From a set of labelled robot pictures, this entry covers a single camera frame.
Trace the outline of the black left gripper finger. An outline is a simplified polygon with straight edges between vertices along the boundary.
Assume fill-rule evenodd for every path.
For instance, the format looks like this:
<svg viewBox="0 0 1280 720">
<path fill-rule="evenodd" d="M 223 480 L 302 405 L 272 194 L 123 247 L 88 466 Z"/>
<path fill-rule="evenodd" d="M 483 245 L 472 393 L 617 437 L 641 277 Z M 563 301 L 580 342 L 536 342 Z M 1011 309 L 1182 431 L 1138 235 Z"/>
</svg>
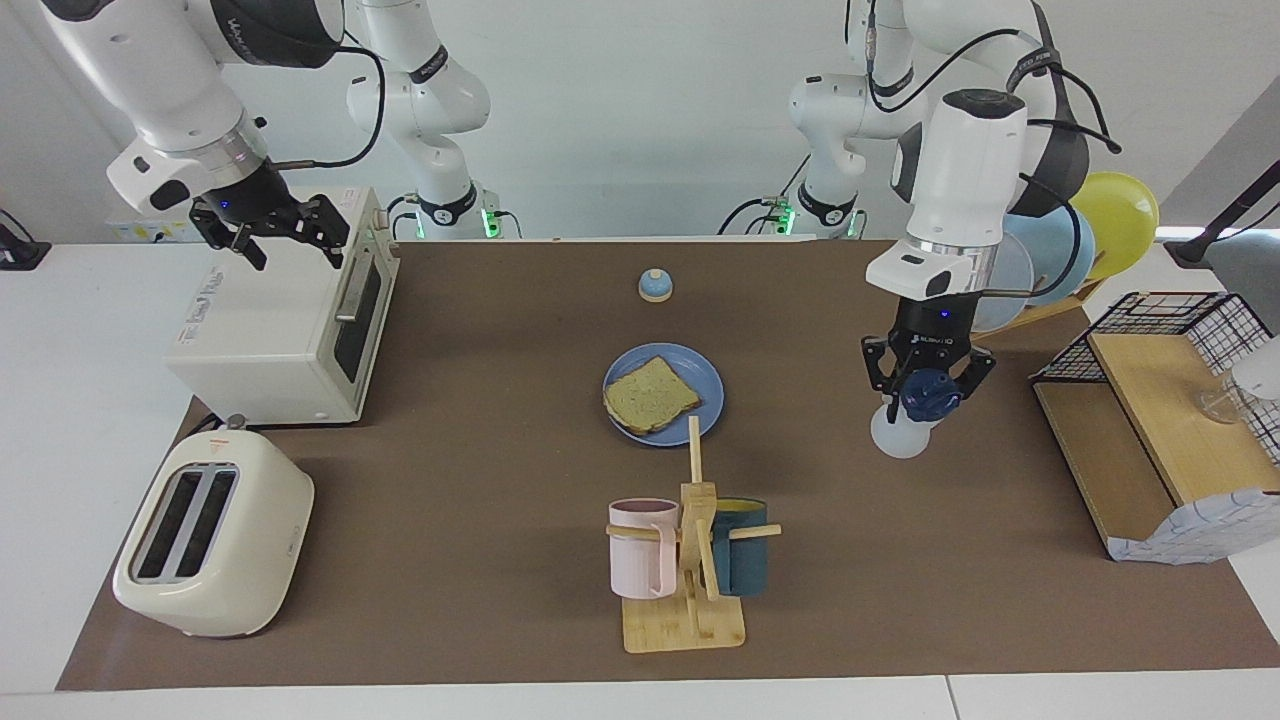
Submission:
<svg viewBox="0 0 1280 720">
<path fill-rule="evenodd" d="M 861 357 L 865 363 L 870 387 L 882 396 L 896 398 L 899 396 L 896 363 L 893 363 L 888 372 L 883 368 L 884 356 L 890 350 L 891 343 L 887 336 L 869 334 L 861 338 Z"/>
<path fill-rule="evenodd" d="M 970 398 L 995 365 L 996 359 L 989 350 L 972 348 L 966 356 L 964 369 L 961 369 L 957 375 L 952 377 L 957 393 L 955 404 L 959 405 Z"/>
</svg>

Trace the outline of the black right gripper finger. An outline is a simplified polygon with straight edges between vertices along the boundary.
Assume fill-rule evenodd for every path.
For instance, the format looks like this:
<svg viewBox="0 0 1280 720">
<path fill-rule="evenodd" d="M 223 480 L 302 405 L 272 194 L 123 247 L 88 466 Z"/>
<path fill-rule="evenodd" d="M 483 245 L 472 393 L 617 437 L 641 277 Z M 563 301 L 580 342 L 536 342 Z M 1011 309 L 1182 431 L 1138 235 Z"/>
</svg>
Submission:
<svg viewBox="0 0 1280 720">
<path fill-rule="evenodd" d="M 255 270 L 262 272 L 265 269 L 268 256 L 247 225 L 232 231 L 207 204 L 193 204 L 189 210 L 189 220 L 209 247 L 230 250 L 248 261 Z"/>
<path fill-rule="evenodd" d="M 332 268 L 343 268 L 349 224 L 325 193 L 316 193 L 297 206 L 297 241 L 320 250 Z"/>
</svg>

